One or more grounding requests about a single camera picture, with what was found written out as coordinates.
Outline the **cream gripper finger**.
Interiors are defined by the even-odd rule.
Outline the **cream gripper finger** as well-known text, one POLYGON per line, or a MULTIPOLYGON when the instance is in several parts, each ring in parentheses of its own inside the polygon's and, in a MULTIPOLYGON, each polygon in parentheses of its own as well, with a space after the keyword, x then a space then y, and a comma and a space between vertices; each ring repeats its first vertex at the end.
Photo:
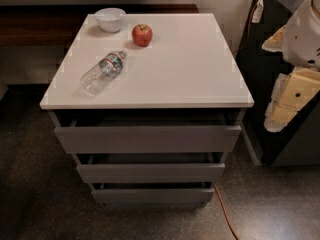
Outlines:
POLYGON ((295 67, 289 75, 280 74, 265 112, 265 129, 282 131, 319 91, 319 69, 295 67))
POLYGON ((262 49, 269 52, 281 52, 285 28, 286 26, 282 26, 271 37, 265 40, 262 44, 262 49))

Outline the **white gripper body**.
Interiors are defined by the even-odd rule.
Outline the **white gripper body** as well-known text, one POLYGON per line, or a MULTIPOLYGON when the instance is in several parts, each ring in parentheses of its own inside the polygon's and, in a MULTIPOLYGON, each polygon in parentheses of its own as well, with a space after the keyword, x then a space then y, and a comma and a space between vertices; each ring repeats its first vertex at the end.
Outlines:
POLYGON ((294 66, 320 68, 320 0, 304 0, 288 20, 282 53, 294 66))

